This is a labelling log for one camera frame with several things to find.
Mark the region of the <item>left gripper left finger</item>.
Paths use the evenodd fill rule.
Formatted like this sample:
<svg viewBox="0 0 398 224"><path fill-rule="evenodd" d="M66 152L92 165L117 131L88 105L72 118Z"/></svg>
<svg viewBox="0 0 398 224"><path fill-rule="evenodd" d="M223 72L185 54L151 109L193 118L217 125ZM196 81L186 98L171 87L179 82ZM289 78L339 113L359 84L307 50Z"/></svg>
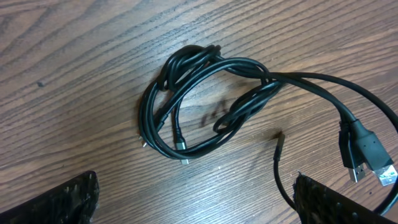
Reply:
<svg viewBox="0 0 398 224"><path fill-rule="evenodd" d="M96 172L88 170L31 200L2 212L1 223L91 223L99 194Z"/></svg>

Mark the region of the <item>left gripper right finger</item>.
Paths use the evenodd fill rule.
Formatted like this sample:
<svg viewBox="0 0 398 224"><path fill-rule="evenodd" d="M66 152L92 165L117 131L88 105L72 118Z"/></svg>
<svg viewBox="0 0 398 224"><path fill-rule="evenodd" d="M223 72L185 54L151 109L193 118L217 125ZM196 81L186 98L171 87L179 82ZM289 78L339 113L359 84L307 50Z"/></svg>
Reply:
<svg viewBox="0 0 398 224"><path fill-rule="evenodd" d="M302 223L383 224L393 221L299 174L293 185L293 208Z"/></svg>

